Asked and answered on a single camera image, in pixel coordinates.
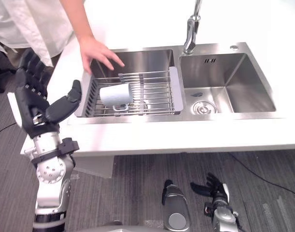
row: chrome faucet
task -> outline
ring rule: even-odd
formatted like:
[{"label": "chrome faucet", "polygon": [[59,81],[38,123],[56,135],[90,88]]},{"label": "chrome faucet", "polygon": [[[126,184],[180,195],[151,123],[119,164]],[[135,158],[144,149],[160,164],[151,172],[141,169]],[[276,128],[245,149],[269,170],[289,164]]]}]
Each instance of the chrome faucet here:
[{"label": "chrome faucet", "polygon": [[183,48],[183,51],[186,54],[193,53],[194,48],[196,46],[197,29],[199,27],[199,22],[201,19],[201,17],[199,16],[201,4],[202,4],[202,0],[196,0],[194,14],[190,16],[190,18],[187,21],[187,39]]}]

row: white mug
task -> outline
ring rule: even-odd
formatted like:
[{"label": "white mug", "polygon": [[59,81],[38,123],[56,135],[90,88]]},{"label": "white mug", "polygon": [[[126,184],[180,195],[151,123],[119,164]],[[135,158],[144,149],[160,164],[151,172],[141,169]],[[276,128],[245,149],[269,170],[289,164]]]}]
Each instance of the white mug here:
[{"label": "white mug", "polygon": [[127,111],[129,109],[128,104],[133,103],[131,86],[128,83],[103,87],[99,94],[102,103],[107,107],[113,107],[113,110],[117,112]]}]

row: cable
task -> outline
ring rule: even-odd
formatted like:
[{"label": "cable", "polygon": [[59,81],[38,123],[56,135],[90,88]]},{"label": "cable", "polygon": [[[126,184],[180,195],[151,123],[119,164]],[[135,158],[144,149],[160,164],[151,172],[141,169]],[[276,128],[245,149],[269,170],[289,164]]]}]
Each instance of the cable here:
[{"label": "cable", "polygon": [[287,191],[289,191],[289,192],[291,192],[291,193],[293,193],[294,195],[295,195],[295,192],[293,192],[292,190],[290,190],[290,189],[288,189],[288,188],[286,188],[286,187],[283,187],[283,186],[280,186],[280,185],[278,185],[278,184],[274,184],[274,183],[272,183],[272,182],[269,182],[268,180],[265,180],[264,178],[262,178],[261,176],[259,176],[259,175],[257,175],[256,173],[254,173],[252,170],[250,170],[245,164],[243,164],[238,158],[236,158],[232,153],[230,153],[230,152],[228,152],[237,162],[239,162],[244,168],[246,168],[250,173],[252,173],[252,174],[254,174],[256,177],[258,177],[259,179],[261,179],[261,180],[263,180],[263,181],[265,181],[265,182],[267,182],[267,183],[269,183],[269,184],[271,184],[271,185],[274,185],[274,186],[277,186],[277,187],[279,187],[279,188],[282,188],[282,189],[284,189],[284,190],[287,190]]},{"label": "cable", "polygon": [[12,124],[9,125],[9,126],[6,126],[5,128],[1,129],[0,132],[2,132],[3,130],[5,130],[5,129],[7,129],[8,127],[11,127],[11,126],[13,126],[13,125],[15,125],[15,124],[16,124],[16,122],[12,123]]}]

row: human hand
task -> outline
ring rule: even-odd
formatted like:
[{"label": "human hand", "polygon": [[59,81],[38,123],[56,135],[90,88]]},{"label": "human hand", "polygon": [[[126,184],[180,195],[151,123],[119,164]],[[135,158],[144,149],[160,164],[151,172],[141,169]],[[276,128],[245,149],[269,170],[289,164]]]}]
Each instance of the human hand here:
[{"label": "human hand", "polygon": [[85,36],[80,38],[79,44],[83,67],[89,74],[91,74],[90,62],[92,59],[100,61],[110,70],[114,70],[114,67],[109,59],[114,60],[121,67],[125,66],[121,59],[114,52],[108,49],[103,43],[97,41],[93,36]]}]

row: metal robot arm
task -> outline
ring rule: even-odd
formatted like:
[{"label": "metal robot arm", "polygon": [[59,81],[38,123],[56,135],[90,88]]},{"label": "metal robot arm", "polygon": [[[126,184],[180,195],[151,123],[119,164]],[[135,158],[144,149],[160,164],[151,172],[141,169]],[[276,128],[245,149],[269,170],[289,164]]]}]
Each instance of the metal robot arm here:
[{"label": "metal robot arm", "polygon": [[36,168],[39,189],[33,232],[63,232],[70,197],[70,175],[75,166],[76,141],[59,138],[59,122],[71,115],[81,101],[81,85],[75,80],[67,96],[52,105],[46,100],[50,75],[37,55],[27,50],[16,72],[17,88],[8,98],[15,120],[33,139],[25,151]]},{"label": "metal robot arm", "polygon": [[239,232],[238,214],[229,206],[229,189],[217,177],[208,173],[207,186],[190,183],[191,189],[202,196],[212,197],[204,205],[204,214],[212,218],[213,231]]}]

